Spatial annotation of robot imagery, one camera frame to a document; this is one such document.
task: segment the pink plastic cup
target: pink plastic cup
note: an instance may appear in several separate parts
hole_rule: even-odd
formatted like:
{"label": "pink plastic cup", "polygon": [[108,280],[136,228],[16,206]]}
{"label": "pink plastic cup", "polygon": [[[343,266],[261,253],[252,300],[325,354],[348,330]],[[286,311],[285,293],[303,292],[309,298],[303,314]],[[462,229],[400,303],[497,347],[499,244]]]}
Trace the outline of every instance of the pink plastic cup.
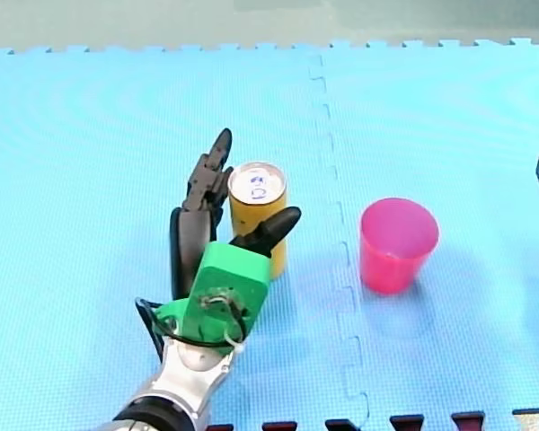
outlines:
{"label": "pink plastic cup", "polygon": [[381,295],[406,290],[437,246],[433,215],[408,199],[381,199],[361,216],[361,281]]}

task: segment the interlocking foam tile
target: interlocking foam tile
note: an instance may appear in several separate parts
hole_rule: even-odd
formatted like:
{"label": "interlocking foam tile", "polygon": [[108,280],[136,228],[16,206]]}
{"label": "interlocking foam tile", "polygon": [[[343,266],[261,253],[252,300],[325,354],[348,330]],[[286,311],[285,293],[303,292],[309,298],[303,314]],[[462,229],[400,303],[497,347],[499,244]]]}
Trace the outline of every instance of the interlocking foam tile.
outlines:
{"label": "interlocking foam tile", "polygon": [[[0,50],[0,429],[96,428],[157,369],[133,301],[168,300],[169,215],[224,127],[229,163],[280,166],[304,214],[212,422],[518,429],[539,408],[539,47],[475,45]],[[358,218],[388,195],[442,237],[381,299]]]}
{"label": "interlocking foam tile", "polygon": [[[512,410],[539,407],[539,46],[441,45],[334,45],[313,69],[350,257],[336,271],[359,294],[353,379],[366,429],[476,410],[517,429]],[[358,219],[387,196],[429,208],[441,239],[409,293],[380,298],[358,282]]]}
{"label": "interlocking foam tile", "polygon": [[0,429],[93,429],[157,369],[134,299],[168,300],[170,212],[225,127],[229,163],[280,166],[304,216],[212,421],[362,423],[367,404],[338,368],[351,298],[330,271],[316,53],[47,51],[0,51]]}

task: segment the wire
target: wire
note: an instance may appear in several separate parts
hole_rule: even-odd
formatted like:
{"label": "wire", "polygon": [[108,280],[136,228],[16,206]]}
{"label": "wire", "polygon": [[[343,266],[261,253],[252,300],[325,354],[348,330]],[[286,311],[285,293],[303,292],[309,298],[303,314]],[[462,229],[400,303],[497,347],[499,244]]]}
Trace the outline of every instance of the wire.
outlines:
{"label": "wire", "polygon": [[[245,322],[243,321],[242,314],[238,310],[237,306],[233,301],[227,300],[223,296],[215,296],[213,298],[208,299],[208,303],[213,303],[221,301],[227,304],[230,313],[232,314],[232,317],[235,319],[236,323],[240,327],[240,338],[238,341],[234,341],[235,343],[241,343],[245,337],[247,336],[247,330],[245,328]],[[155,349],[157,351],[158,356],[160,357],[160,361],[163,359],[163,339],[159,337],[153,327],[156,327],[159,329],[164,335],[167,337],[174,339],[176,341],[179,341],[184,344],[189,344],[191,346],[196,347],[212,347],[212,348],[219,348],[219,347],[233,347],[234,344],[228,343],[225,341],[220,341],[217,343],[210,343],[206,341],[199,341],[196,339],[188,339],[186,337],[181,337],[179,335],[176,335],[173,333],[175,330],[175,326],[173,325],[173,321],[169,321],[169,327],[166,327],[162,321],[160,321],[157,316],[155,315],[154,308],[158,308],[162,306],[159,303],[151,303],[146,301],[142,298],[136,299],[136,307],[137,311],[140,314],[140,317],[144,321],[144,324],[146,325],[146,328],[150,332],[150,337],[152,338],[152,341],[154,342]]]}
{"label": "wire", "polygon": [[150,338],[152,339],[152,342],[154,343],[155,351],[158,354],[160,358],[160,362],[162,362],[163,359],[163,339],[159,335],[157,335],[154,332],[154,328],[152,327],[152,315],[154,312],[152,311],[152,308],[160,307],[161,305],[159,303],[149,303],[148,301],[136,298],[136,309],[139,313],[140,317],[142,318],[142,321],[144,322],[144,325],[146,326],[146,329],[148,333],[150,334]]}

